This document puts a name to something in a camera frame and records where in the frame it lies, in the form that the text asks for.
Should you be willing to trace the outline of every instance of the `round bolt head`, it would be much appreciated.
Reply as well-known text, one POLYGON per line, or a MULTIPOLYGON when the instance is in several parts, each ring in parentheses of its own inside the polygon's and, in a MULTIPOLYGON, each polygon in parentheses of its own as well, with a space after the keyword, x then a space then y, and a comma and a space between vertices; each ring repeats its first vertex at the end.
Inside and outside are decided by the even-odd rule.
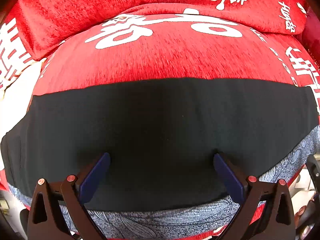
POLYGON ((287 183, 285 182, 284 179, 279 179, 279 184, 282 185, 282 186, 284 186, 284 185, 287 184, 287 183))
POLYGON ((255 176, 249 176, 249 177, 248 177, 248 180, 249 180, 250 182, 256 182, 256 181, 257 181, 257 178, 256 178, 255 176))
POLYGON ((75 175, 69 175, 68 177, 67 177, 67 181, 69 181, 69 182, 72 182, 72 181, 74 181, 76 179, 76 176, 75 175))
POLYGON ((45 180, 44 180, 44 179, 39 179, 39 180, 38 180, 38 184, 39 184, 39 185, 44 184, 44 182, 45 182, 45 180))

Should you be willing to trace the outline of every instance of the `gray patterned fabric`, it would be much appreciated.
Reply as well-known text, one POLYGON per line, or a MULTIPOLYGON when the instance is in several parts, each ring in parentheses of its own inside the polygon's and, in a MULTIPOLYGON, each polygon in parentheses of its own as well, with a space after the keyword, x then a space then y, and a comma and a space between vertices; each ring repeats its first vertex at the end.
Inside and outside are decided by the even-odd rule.
MULTIPOLYGON (((288 181, 306 163, 307 157, 320 149, 320 128, 315 127, 290 153, 259 177, 260 181, 288 181)), ((32 199, 9 185, 10 191, 25 205, 32 199)), ((192 208, 159 212, 102 212, 89 214, 107 238, 124 239, 177 239, 215 230, 230 222, 239 205, 230 196, 213 203, 192 208)), ((71 231, 77 231, 68 210, 61 206, 62 213, 71 231)))

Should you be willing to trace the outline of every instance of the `leaf pattern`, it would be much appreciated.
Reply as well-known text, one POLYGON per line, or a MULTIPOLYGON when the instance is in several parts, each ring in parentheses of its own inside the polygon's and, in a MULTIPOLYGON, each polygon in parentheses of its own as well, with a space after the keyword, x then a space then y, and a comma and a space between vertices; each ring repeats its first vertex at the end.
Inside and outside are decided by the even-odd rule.
MULTIPOLYGON (((306 163, 310 154, 320 150, 320 127, 315 127, 282 161, 259 177, 259 180, 288 181, 306 163)), ((12 194, 23 204, 31 205, 32 199, 9 185, 12 194)), ((230 196, 218 201, 175 210, 158 212, 105 212, 88 213, 107 238, 121 239, 178 239, 216 230, 230 222, 239 205, 230 196)), ((65 206, 61 206, 70 230, 76 228, 65 206)))

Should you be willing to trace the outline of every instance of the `black cloth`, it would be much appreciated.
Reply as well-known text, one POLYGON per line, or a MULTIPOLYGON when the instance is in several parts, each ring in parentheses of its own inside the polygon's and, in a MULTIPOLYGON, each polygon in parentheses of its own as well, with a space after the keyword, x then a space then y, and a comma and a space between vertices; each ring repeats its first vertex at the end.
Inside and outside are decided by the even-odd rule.
POLYGON ((39 178, 111 166, 88 209, 156 211, 226 195, 213 150, 247 175, 281 161, 316 126, 310 87, 248 79, 162 79, 34 96, 1 142, 7 180, 32 196, 39 178))

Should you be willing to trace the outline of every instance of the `blue gripper pad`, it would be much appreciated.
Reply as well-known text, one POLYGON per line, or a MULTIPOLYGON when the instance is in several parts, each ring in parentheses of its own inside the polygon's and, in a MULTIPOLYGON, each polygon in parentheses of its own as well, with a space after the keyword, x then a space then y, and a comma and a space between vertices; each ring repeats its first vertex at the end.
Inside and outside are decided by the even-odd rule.
POLYGON ((96 192, 101 178, 106 174, 110 166, 110 155, 104 153, 96 165, 88 173, 79 187, 78 199, 81 204, 88 203, 96 192))
POLYGON ((214 155, 213 165, 219 177, 223 180, 223 184, 225 185, 232 201, 239 203, 240 205, 244 203, 245 189, 219 153, 214 155))

